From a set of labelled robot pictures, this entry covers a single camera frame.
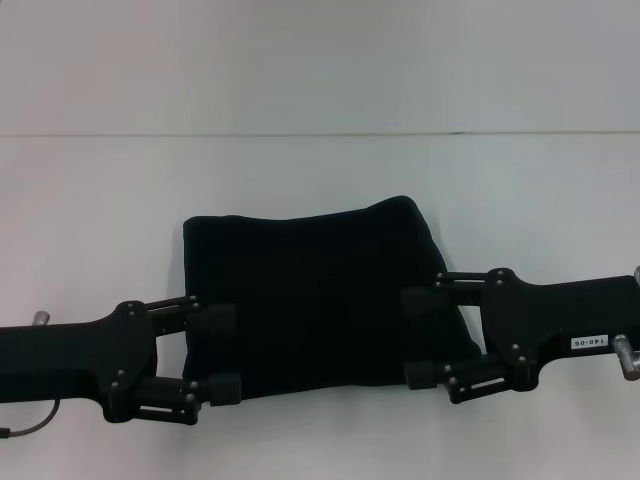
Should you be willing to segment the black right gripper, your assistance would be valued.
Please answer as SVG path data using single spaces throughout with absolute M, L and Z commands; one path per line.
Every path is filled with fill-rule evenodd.
M 401 291 L 405 316 L 454 317 L 480 305 L 486 346 L 500 360 L 406 362 L 410 390 L 442 385 L 453 404 L 530 391 L 552 361 L 608 353 L 617 355 L 625 379 L 640 379 L 640 285 L 633 276 L 534 285 L 506 268 L 442 271 Z

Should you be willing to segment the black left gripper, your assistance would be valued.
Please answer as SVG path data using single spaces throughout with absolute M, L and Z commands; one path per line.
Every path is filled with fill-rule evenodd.
M 156 338 L 176 333 L 234 336 L 236 307 L 187 295 L 123 302 L 87 323 L 2 327 L 0 403 L 89 399 L 111 423 L 135 418 L 184 425 L 197 423 L 205 403 L 239 404 L 238 373 L 140 381 L 155 371 Z

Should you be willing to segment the black shirt with FREE print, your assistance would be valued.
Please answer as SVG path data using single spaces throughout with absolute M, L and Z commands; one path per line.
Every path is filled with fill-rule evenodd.
M 462 314 L 405 316 L 403 288 L 445 261 L 415 202 L 293 220 L 183 225 L 185 287 L 236 307 L 236 334 L 187 334 L 186 379 L 238 373 L 244 399 L 405 382 L 404 364 L 478 357 Z

